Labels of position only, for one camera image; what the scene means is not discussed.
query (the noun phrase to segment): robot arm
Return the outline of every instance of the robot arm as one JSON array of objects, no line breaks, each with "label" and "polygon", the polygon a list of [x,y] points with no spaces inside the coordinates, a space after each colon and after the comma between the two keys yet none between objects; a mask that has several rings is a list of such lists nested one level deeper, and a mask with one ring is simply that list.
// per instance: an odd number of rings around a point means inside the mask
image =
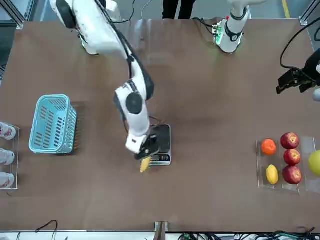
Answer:
[{"label": "robot arm", "polygon": [[[303,69],[297,67],[286,67],[289,70],[278,79],[276,92],[281,94],[291,87],[299,87],[300,93],[310,88],[320,86],[320,49],[315,51],[305,62]],[[313,99],[320,102],[320,89],[313,93]]]},{"label": "robot arm", "polygon": [[247,6],[261,4],[267,0],[228,0],[230,17],[213,26],[213,40],[225,53],[233,53],[240,44],[249,13]]},{"label": "robot arm", "polygon": [[146,101],[154,94],[154,83],[127,39],[117,30],[106,8],[111,0],[50,0],[53,11],[69,29],[79,32],[82,45],[91,55],[120,53],[127,61],[129,80],[115,91],[114,103],[127,121],[125,146],[136,159],[157,151],[157,138],[150,135]]}]

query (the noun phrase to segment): digital scale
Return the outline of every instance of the digital scale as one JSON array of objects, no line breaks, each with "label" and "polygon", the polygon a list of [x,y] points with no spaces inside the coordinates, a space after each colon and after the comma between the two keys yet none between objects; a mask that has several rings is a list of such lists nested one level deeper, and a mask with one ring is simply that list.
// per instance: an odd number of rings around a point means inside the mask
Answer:
[{"label": "digital scale", "polygon": [[151,157],[150,166],[171,164],[171,127],[168,124],[152,125],[151,134],[156,134],[159,152]]}]

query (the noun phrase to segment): lemon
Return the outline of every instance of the lemon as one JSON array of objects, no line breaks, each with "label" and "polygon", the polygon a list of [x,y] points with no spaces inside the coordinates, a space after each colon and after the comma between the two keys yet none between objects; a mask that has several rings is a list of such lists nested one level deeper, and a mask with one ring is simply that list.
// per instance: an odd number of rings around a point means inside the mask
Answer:
[{"label": "lemon", "polygon": [[150,161],[151,161],[151,157],[146,157],[145,159],[143,159],[141,161],[141,166],[140,166],[140,173],[143,173],[145,170],[148,169],[149,167],[149,164],[150,164]]},{"label": "lemon", "polygon": [[271,184],[276,184],[278,182],[278,170],[274,165],[271,164],[266,169],[266,178]]}]

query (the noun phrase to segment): clear acrylic tray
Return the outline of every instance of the clear acrylic tray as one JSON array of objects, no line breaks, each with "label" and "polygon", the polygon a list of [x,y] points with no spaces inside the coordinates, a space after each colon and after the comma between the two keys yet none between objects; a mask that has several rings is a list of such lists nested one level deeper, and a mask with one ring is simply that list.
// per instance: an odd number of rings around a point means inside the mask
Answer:
[{"label": "clear acrylic tray", "polygon": [[14,139],[5,140],[4,138],[0,138],[0,148],[5,150],[10,150],[14,152],[15,159],[10,165],[0,164],[0,172],[5,172],[8,174],[14,175],[14,183],[10,188],[0,188],[5,190],[17,190],[18,189],[18,160],[19,160],[19,137],[20,137],[20,128],[9,124],[10,126],[15,128],[16,134]]},{"label": "clear acrylic tray", "polygon": [[306,190],[309,192],[320,193],[320,177],[314,175],[309,169],[308,159],[316,151],[316,142],[313,137],[305,136],[302,139],[301,149],[303,154],[304,181]]},{"label": "clear acrylic tray", "polygon": [[[276,153],[273,155],[266,155],[262,152],[261,144],[264,139],[272,139],[276,144]],[[282,170],[287,166],[286,162],[284,161],[284,152],[286,149],[284,149],[280,144],[280,139],[275,139],[272,137],[264,137],[261,139],[258,139],[256,141],[256,161],[257,161],[257,175],[258,175],[258,186],[269,188],[273,190],[285,190],[285,191],[293,191],[297,194],[300,194],[301,191],[306,190],[306,181],[305,181],[305,169],[304,169],[304,158],[306,157],[305,154],[302,153],[302,145],[305,145],[304,143],[304,137],[300,138],[300,144],[296,148],[296,150],[301,154],[301,160],[300,163],[296,166],[300,168],[302,172],[302,181],[299,184],[292,185],[287,183],[283,176],[282,176]],[[267,168],[269,165],[274,165],[276,169],[278,170],[278,182],[276,184],[271,184],[267,180]]]}]

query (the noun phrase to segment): bottle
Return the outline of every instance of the bottle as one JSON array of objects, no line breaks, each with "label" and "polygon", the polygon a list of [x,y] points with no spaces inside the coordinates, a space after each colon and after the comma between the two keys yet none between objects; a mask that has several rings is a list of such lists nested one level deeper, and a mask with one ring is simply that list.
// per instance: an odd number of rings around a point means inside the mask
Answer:
[{"label": "bottle", "polygon": [[15,160],[15,154],[13,151],[0,148],[0,164],[10,165]]},{"label": "bottle", "polygon": [[6,140],[12,140],[16,136],[16,129],[4,122],[0,122],[0,137]]},{"label": "bottle", "polygon": [[0,189],[9,189],[14,184],[15,176],[11,173],[0,172]]}]

